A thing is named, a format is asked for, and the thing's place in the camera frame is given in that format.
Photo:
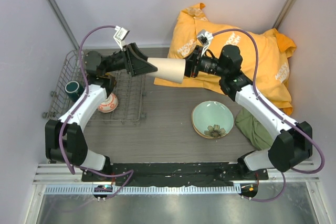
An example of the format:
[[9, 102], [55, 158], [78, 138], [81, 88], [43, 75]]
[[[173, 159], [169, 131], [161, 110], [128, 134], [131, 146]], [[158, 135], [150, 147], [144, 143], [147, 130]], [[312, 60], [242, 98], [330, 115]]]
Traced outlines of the beige tall cup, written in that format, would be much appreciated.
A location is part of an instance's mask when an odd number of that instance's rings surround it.
[[148, 63], [157, 67], [157, 71], [148, 76], [181, 84], [184, 79], [186, 61], [184, 59], [148, 58]]

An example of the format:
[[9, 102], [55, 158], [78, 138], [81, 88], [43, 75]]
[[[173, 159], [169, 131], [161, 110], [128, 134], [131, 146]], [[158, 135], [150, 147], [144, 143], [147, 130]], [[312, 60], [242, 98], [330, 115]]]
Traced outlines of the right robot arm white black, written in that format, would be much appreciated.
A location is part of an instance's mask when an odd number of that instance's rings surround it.
[[256, 170], [263, 168], [284, 173], [312, 156], [311, 125], [290, 118], [254, 89], [253, 82], [241, 70], [243, 58], [237, 46], [224, 46], [219, 58], [202, 55], [202, 51], [203, 47], [196, 46], [185, 57], [185, 76], [195, 78], [200, 72], [219, 76], [222, 92], [248, 110], [273, 139], [270, 148], [240, 158], [239, 177], [250, 179]]

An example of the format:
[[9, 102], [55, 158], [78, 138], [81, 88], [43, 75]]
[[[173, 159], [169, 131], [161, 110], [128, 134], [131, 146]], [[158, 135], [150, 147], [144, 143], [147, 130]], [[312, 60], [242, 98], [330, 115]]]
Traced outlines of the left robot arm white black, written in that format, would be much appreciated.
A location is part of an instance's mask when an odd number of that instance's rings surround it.
[[88, 149], [83, 131], [99, 105], [116, 86], [115, 77], [109, 73], [125, 70], [134, 77], [157, 72], [158, 68], [135, 43], [130, 43], [109, 56], [89, 51], [80, 62], [84, 64], [86, 88], [68, 112], [59, 119], [47, 121], [46, 157], [51, 161], [69, 163], [70, 167], [93, 169], [94, 176], [105, 182], [112, 174], [110, 160]]

